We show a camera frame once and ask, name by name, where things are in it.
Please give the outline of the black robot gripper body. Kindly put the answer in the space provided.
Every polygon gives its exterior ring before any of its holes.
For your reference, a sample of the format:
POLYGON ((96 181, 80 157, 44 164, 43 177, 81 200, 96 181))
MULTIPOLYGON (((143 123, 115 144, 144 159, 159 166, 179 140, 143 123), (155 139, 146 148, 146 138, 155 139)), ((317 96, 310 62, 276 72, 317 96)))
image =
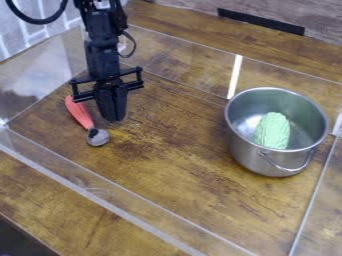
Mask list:
POLYGON ((120 67, 117 44, 99 46, 91 40, 84 41, 87 74, 69 80, 75 103, 95 100, 108 103, 123 98, 131 90, 144 87, 143 69, 136 66, 120 67))

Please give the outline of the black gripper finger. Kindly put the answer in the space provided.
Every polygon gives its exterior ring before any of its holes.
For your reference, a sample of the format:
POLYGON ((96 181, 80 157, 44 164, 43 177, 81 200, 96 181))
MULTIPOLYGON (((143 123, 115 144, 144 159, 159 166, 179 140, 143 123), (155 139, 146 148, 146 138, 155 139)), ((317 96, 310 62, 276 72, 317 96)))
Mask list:
POLYGON ((127 108, 127 88, 117 87, 115 91, 115 103, 116 103, 116 120, 121 121, 125 116, 127 108))
POLYGON ((112 93, 108 90, 97 90, 95 92, 95 100, 101 117, 109 121, 116 121, 116 107, 112 99, 112 93))

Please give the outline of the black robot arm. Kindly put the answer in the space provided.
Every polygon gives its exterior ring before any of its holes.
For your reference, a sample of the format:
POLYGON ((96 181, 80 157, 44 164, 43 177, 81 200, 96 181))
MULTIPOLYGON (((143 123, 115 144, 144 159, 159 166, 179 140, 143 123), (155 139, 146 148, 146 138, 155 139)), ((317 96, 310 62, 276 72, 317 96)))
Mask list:
POLYGON ((95 1, 101 0, 73 0, 88 35, 84 39, 88 73, 69 80, 72 101, 95 100, 101 117, 116 122, 125 116, 128 92, 144 87, 143 68, 120 68, 119 58, 129 58, 135 52, 132 49, 127 55, 121 55, 117 49, 120 35, 135 43, 125 32, 127 16, 120 1, 109 0, 108 8, 97 8, 95 1))

